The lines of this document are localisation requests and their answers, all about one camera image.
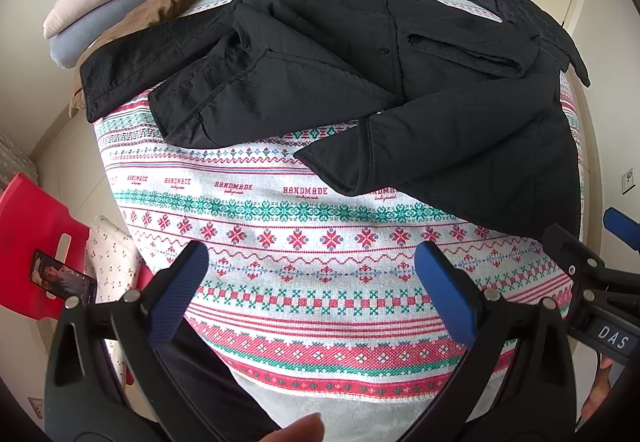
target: green pattern stripe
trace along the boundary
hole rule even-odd
[[[119,205],[153,206],[160,209],[180,210],[230,220],[270,221],[341,221],[364,224],[388,224],[409,222],[442,222],[456,217],[422,203],[398,204],[371,209],[366,206],[315,204],[308,202],[272,202],[268,200],[228,200],[207,196],[193,197],[175,193],[159,193],[147,190],[116,191],[113,194]]]

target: floor tile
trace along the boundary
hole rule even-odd
[[[78,114],[53,142],[58,149],[60,200],[73,214],[105,176],[94,127]]]
[[[95,217],[103,215],[123,231],[128,231],[106,177],[100,181],[78,210],[71,214],[74,218],[89,226]]]

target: finger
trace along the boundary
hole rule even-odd
[[[580,416],[583,421],[588,421],[589,417],[595,413],[596,409],[593,407],[593,403],[587,399],[580,410]]]
[[[606,396],[609,395],[611,386],[609,384],[609,369],[599,370],[593,383],[593,388],[589,394],[589,399],[597,409],[600,407]]]
[[[600,367],[604,370],[605,368],[609,368],[613,364],[613,359],[610,357],[603,357],[602,362],[600,363]]]
[[[268,434],[260,442],[322,442],[324,424],[319,413],[307,415],[279,431]]]

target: smartphone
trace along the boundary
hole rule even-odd
[[[97,282],[94,278],[73,270],[37,249],[33,255],[30,279],[37,286],[62,299],[78,296],[84,303],[95,300]]]

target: patterned blanket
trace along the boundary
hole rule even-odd
[[[414,249],[424,240],[482,289],[524,303],[550,295],[568,307],[570,280],[537,242],[389,188],[342,196],[293,158],[352,123],[188,150],[162,140],[147,95],[95,124],[113,195],[153,272],[189,240],[207,245],[209,272],[186,317],[230,367],[261,386],[372,402],[441,389],[464,350],[415,276]],[[564,75],[561,97],[581,159]],[[505,346],[497,372],[513,347]]]

